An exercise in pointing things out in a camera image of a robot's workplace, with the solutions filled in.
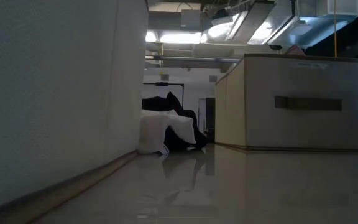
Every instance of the glossy floor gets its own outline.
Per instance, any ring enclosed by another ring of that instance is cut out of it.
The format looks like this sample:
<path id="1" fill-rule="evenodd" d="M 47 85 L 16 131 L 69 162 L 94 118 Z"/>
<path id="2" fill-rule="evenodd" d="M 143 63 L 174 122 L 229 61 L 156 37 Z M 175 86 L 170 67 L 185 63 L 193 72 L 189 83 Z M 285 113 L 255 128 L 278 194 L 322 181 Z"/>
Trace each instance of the glossy floor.
<path id="1" fill-rule="evenodd" d="M 358 223 L 358 154 L 139 156 L 36 223 Z"/>

